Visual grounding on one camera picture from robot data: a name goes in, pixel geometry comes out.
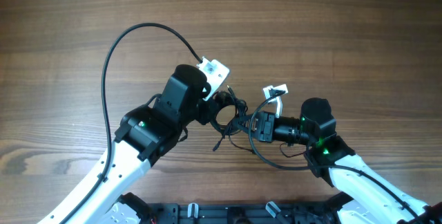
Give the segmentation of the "black USB cable thick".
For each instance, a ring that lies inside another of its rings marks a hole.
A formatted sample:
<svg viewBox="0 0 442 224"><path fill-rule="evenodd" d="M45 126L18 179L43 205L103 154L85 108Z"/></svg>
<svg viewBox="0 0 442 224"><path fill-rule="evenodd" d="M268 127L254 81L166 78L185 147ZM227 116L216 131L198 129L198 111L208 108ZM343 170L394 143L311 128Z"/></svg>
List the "black USB cable thick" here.
<svg viewBox="0 0 442 224"><path fill-rule="evenodd" d="M251 151L249 148L237 145L231 138L239 134L241 130L233 124L236 118L245 116L248 111L247 103L241 100L228 86L225 91L218 91L211 99L215 109L210 120L212 127L221 135L215 144L213 151L216 151L223 140L228 140L235 148Z"/></svg>

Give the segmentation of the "black USB cable thin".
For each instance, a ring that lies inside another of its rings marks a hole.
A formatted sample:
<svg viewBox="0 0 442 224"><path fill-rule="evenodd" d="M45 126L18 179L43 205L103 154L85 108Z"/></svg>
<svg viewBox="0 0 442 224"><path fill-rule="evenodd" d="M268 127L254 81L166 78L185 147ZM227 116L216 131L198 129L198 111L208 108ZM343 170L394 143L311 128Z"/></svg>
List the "black USB cable thin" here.
<svg viewBox="0 0 442 224"><path fill-rule="evenodd" d="M222 125L220 127L220 141L224 141L225 139L227 139L227 142L231 144L234 148L254 154L255 152L253 151L253 149L249 145L247 145L244 140L241 140L238 137L243 135L241 124L238 123L239 118L242 116L243 114L237 113L225 125Z"/></svg>

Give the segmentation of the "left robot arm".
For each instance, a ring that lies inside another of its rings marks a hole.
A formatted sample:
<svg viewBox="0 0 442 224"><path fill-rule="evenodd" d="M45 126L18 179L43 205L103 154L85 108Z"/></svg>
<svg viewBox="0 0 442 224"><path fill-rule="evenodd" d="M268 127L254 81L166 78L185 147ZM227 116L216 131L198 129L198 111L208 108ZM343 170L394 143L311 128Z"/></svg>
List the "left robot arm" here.
<svg viewBox="0 0 442 224"><path fill-rule="evenodd" d="M177 66L153 105L143 104L122 118L109 148L42 223L104 220L122 193L178 143L190 122L208 122L205 106L229 73L216 60Z"/></svg>

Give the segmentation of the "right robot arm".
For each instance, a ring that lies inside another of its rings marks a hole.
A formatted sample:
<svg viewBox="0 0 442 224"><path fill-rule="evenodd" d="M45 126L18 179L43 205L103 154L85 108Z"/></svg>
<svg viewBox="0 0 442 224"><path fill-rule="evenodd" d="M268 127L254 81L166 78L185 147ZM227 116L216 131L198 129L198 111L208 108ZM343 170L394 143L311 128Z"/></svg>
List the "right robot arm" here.
<svg viewBox="0 0 442 224"><path fill-rule="evenodd" d="M233 125L249 140L305 146L306 168L340 191L330 207L339 223L440 223L441 204L433 206L402 192L372 170L336 132L329 102L310 98L299 118L256 109Z"/></svg>

